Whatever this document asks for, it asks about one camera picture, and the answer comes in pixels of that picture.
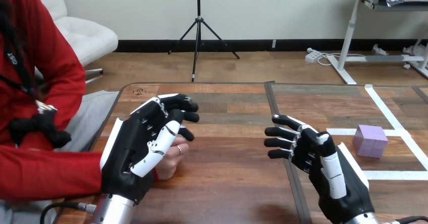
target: gray pants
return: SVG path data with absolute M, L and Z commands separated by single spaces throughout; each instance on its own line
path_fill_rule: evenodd
M 66 128 L 72 140 L 58 150 L 85 149 L 107 117 L 117 95 L 117 92 L 99 91 L 83 96 L 79 110 Z M 40 213 L 49 204 L 51 204 L 50 200 L 25 203 L 8 203 L 0 200 L 0 223 L 39 224 Z M 55 210 L 51 209 L 46 215 L 45 223 L 52 223 L 55 216 Z

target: power strip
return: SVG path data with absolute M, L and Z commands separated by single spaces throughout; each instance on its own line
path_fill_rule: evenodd
M 308 55 L 305 56 L 305 61 L 308 63 L 315 63 L 323 56 L 323 54 L 317 50 L 311 51 Z

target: black tripod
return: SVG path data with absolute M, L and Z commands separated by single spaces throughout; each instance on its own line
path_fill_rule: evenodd
M 177 44 L 174 46 L 174 48 L 172 50 L 170 50 L 168 52 L 168 55 L 171 54 L 180 44 L 180 42 L 183 40 L 183 38 L 187 35 L 187 33 L 189 33 L 189 31 L 196 25 L 197 23 L 197 27 L 196 27 L 196 41 L 195 41 L 195 58 L 193 60 L 193 72 L 192 72 L 192 82 L 195 82 L 195 70 L 196 70 L 196 59 L 197 59 L 197 55 L 198 55 L 198 45 L 199 47 L 202 46 L 201 43 L 201 32 L 200 32 L 200 28 L 201 28 L 201 23 L 204 24 L 222 43 L 223 46 L 225 48 L 228 48 L 227 44 L 225 41 L 223 41 L 223 39 L 221 39 L 217 33 L 215 33 L 210 26 L 208 26 L 208 24 L 203 20 L 203 18 L 200 16 L 200 0 L 198 0 L 198 18 L 195 19 L 195 22 L 193 22 L 193 24 L 190 26 L 190 28 L 186 31 L 186 33 L 184 33 L 184 35 L 180 38 L 180 40 L 177 42 Z M 239 56 L 232 51 L 233 55 L 236 56 L 237 59 L 239 59 Z

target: white armchair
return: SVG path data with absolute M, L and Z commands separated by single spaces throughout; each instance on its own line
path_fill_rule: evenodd
M 41 0 L 49 10 L 52 19 L 85 66 L 118 47 L 118 36 L 109 28 L 95 22 L 67 16 L 64 0 Z M 88 70 L 87 74 L 100 73 L 102 69 Z M 42 74 L 36 69 L 36 76 Z

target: chair leg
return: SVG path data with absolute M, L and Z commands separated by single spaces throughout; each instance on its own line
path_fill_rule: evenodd
M 104 74 L 104 71 L 103 71 L 103 69 L 90 69 L 90 70 L 86 70 L 85 73 L 86 73 L 86 76 L 92 75 L 92 74 L 99 74 L 98 76 L 85 81 L 86 84 L 89 84 L 89 83 L 101 78 L 101 76 Z
M 93 82 L 93 81 L 95 81 L 95 80 L 97 80 L 97 79 L 101 78 L 101 76 L 102 76 L 102 75 L 97 76 L 97 77 L 94 77 L 94 78 L 92 78 L 92 79 L 88 79 L 88 80 L 86 80 L 86 81 L 85 81 L 85 83 L 86 83 L 86 84 L 89 84 L 89 83 L 91 83 L 91 82 Z
M 103 74 L 103 69 L 90 69 L 90 70 L 86 70 L 85 73 L 86 75 L 95 74 L 95 73 Z

